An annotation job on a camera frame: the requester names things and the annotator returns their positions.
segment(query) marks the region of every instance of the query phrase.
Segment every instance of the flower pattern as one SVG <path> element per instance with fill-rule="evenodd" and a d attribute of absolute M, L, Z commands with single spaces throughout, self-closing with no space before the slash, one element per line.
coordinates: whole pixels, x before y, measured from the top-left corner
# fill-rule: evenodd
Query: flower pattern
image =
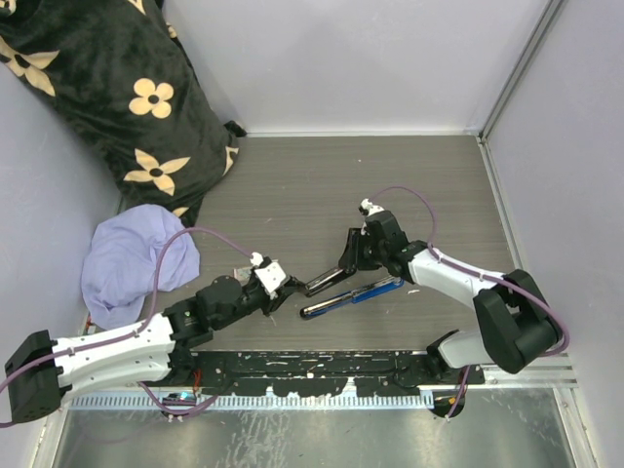
<path fill-rule="evenodd" d="M 172 113 L 172 107 L 167 102 L 174 96 L 174 87 L 169 83 L 156 84 L 148 79 L 141 78 L 135 83 L 135 97 L 130 101 L 130 110 L 136 115 L 145 115 L 151 112 L 157 119 L 166 119 Z"/>
<path fill-rule="evenodd" d="M 145 15 L 145 9 L 143 8 L 143 0 L 128 0 L 131 4 L 133 4 L 137 10 Z"/>
<path fill-rule="evenodd" d="M 169 31 L 169 37 L 171 37 L 172 39 L 177 38 L 177 31 L 174 29 L 170 22 L 167 23 L 167 30 Z"/>
<path fill-rule="evenodd" d="M 223 171 L 223 175 L 225 176 L 232 166 L 234 166 L 234 160 L 232 159 L 232 153 L 238 154 L 239 148 L 230 148 L 229 146 L 225 146 L 225 171 Z"/>
<path fill-rule="evenodd" d="M 172 211 L 172 213 L 176 215 L 177 217 L 181 217 L 186 212 L 188 212 L 188 207 L 179 207 Z"/>
<path fill-rule="evenodd" d="M 9 10 L 9 15 L 16 12 L 16 0 L 0 0 L 0 10 L 6 8 Z"/>
<path fill-rule="evenodd" d="M 25 76 L 28 83 L 49 96 L 56 96 L 55 87 L 50 78 L 44 73 L 44 69 L 59 55 L 59 51 L 40 52 L 30 56 L 14 51 L 2 37 L 0 37 L 0 56 L 9 61 L 6 65 L 11 68 L 18 77 Z"/>
<path fill-rule="evenodd" d="M 126 182 L 154 182 L 154 185 L 168 195 L 176 193 L 176 184 L 169 174 L 182 169 L 191 158 L 179 158 L 160 164 L 156 158 L 145 151 L 135 149 L 136 162 L 142 171 L 130 171 L 124 177 Z"/>

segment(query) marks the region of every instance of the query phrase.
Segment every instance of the black pillow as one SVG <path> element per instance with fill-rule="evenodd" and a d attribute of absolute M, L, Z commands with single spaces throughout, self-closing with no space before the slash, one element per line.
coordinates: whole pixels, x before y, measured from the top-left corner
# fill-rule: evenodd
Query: black pillow
<path fill-rule="evenodd" d="M 0 60 L 100 155 L 130 204 L 193 225 L 245 131 L 210 109 L 158 0 L 0 0 Z"/>

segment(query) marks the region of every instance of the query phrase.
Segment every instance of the lavender towel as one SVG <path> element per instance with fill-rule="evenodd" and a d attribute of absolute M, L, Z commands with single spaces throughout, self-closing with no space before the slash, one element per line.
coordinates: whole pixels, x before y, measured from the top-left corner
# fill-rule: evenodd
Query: lavender towel
<path fill-rule="evenodd" d="M 141 205 L 100 224 L 82 270 L 82 295 L 92 321 L 103 329 L 135 322 L 152 291 L 156 259 L 165 243 L 183 229 L 180 220 L 157 205 Z M 167 250 L 159 290 L 171 291 L 199 276 L 199 252 L 190 235 Z"/>

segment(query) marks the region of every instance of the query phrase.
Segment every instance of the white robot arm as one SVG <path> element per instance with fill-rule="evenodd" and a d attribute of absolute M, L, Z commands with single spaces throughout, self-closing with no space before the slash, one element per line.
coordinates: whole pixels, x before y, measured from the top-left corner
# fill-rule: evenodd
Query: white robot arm
<path fill-rule="evenodd" d="M 230 276 L 218 277 L 195 296 L 155 314 L 147 326 L 139 322 L 57 340 L 48 331 L 33 333 L 5 366 L 13 423 L 46 416 L 73 398 L 105 388 L 183 383 L 195 369 L 191 348 L 255 310 L 269 315 L 304 288 L 269 257 L 255 253 L 252 265 L 244 286 Z"/>
<path fill-rule="evenodd" d="M 358 270 L 384 267 L 394 277 L 432 288 L 471 308 L 477 314 L 478 329 L 451 331 L 427 347 L 435 374 L 485 363 L 517 373 L 562 339 L 562 330 L 546 311 L 505 286 L 545 303 L 525 271 L 503 275 L 482 270 L 423 241 L 410 242 L 392 213 L 369 200 L 364 200 L 360 212 L 366 217 L 364 226 L 349 229 L 338 266 L 308 283 L 308 296 Z"/>

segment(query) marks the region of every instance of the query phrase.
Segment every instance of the white wall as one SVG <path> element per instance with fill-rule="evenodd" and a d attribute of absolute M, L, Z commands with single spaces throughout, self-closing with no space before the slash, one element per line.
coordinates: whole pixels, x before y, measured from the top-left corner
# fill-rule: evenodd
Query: white wall
<path fill-rule="evenodd" d="M 216 113 L 251 132 L 480 129 L 546 0 L 170 0 Z"/>
<path fill-rule="evenodd" d="M 119 195 L 96 157 L 0 65 L 0 362 L 32 332 L 75 334 L 82 259 Z M 8 393 L 0 420 L 11 419 Z M 2 466 L 25 466 L 40 423 L 0 429 Z"/>
<path fill-rule="evenodd" d="M 567 2 L 490 139 L 528 267 L 571 330 L 604 466 L 624 431 L 624 3 Z"/>

